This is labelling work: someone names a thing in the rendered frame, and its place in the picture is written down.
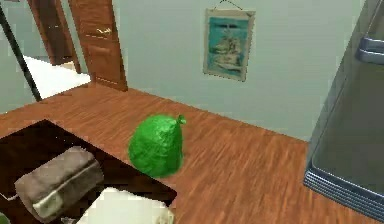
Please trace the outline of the dark brown dining table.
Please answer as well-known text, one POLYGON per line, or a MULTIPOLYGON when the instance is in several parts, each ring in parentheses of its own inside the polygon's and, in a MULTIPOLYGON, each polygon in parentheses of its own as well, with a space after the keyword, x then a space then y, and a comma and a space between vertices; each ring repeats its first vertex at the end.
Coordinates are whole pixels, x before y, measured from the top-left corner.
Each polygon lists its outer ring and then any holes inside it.
POLYGON ((144 175, 102 149, 48 121, 41 120, 0 139, 0 212, 11 224, 42 224, 15 195, 14 182, 72 146, 91 152, 101 164, 104 181, 65 212, 79 218, 105 187, 127 190, 169 205, 177 196, 171 187, 144 175))

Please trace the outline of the framed ship picture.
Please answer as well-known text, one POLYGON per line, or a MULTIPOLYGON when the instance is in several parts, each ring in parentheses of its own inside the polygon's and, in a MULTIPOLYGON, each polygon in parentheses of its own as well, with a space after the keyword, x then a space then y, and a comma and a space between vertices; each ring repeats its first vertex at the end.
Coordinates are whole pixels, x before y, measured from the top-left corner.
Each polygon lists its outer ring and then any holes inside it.
POLYGON ((234 9, 205 10, 203 73, 245 82, 256 12, 224 2, 234 9))

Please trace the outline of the brown wooden room door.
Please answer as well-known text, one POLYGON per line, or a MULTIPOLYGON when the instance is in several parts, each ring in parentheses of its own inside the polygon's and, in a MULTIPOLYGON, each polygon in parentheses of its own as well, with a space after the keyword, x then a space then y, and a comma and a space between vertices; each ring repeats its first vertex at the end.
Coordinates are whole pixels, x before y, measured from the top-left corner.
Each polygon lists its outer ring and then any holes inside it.
POLYGON ((127 80, 114 16, 112 0, 68 0, 91 80, 120 91, 127 80), (108 36, 96 29, 110 28, 108 36))

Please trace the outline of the black slanted pole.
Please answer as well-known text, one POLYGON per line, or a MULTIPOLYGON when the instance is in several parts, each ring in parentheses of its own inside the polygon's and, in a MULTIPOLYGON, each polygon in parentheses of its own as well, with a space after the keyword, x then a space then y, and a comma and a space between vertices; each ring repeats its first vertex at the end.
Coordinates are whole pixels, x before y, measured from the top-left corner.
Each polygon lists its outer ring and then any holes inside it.
POLYGON ((12 32, 11 26, 9 25, 9 23, 6 19, 6 16, 5 16, 5 13, 1 7, 1 4, 0 4, 0 26, 2 27, 2 29, 4 31, 4 34, 5 34, 7 40, 10 44, 10 47, 13 51, 13 54, 16 57, 16 61, 23 72, 25 81, 27 82, 27 84, 31 90, 32 95, 34 96, 34 98, 37 102, 41 101, 42 97, 40 95, 40 92, 37 88, 37 85, 36 85, 36 83, 32 77, 30 70, 28 69, 27 63, 23 57, 21 49, 20 49, 20 47, 16 41, 16 38, 15 38, 13 32, 12 32))

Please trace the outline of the green garbage bag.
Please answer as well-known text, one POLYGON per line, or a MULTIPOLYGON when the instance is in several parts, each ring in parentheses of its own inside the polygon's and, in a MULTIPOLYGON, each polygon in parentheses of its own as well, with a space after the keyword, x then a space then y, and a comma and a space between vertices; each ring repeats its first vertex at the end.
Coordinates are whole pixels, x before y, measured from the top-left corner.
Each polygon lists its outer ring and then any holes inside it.
POLYGON ((183 115, 147 117, 136 128, 128 146, 128 157, 140 172, 152 178, 175 174, 183 163, 183 115))

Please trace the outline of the white paper sheet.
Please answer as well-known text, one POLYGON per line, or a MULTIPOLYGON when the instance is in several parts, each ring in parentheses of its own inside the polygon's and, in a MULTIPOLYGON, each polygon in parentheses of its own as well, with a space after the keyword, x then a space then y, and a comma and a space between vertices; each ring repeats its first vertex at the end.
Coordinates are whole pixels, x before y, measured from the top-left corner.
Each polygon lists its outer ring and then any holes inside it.
POLYGON ((161 201, 108 187, 76 224, 174 224, 174 214, 161 201))

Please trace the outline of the brown wooden door frame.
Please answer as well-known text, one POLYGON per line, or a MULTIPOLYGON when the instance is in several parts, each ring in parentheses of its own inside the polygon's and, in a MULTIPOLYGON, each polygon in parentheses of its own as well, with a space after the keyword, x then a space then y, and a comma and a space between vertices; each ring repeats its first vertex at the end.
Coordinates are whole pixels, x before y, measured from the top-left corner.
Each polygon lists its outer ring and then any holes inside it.
POLYGON ((61 0, 27 0, 44 43, 49 62, 54 65, 73 63, 81 72, 61 0))

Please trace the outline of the brown bread loaf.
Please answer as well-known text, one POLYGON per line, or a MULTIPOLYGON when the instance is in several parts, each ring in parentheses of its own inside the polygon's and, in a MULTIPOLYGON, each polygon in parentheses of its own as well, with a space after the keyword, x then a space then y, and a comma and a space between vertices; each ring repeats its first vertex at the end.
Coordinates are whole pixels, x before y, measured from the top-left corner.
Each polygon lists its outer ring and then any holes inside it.
POLYGON ((50 223, 104 180, 100 163, 80 146, 74 146, 15 183, 17 196, 43 224, 50 223))

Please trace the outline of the grey fridge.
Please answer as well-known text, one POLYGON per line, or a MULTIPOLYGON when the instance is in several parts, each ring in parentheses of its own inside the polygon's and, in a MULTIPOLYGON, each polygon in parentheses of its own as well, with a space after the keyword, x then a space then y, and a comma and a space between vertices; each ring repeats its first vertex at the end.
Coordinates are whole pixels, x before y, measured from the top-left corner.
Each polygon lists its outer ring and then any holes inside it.
POLYGON ((309 143, 303 184, 384 224, 384 65, 355 54, 384 40, 384 0, 364 5, 309 143))

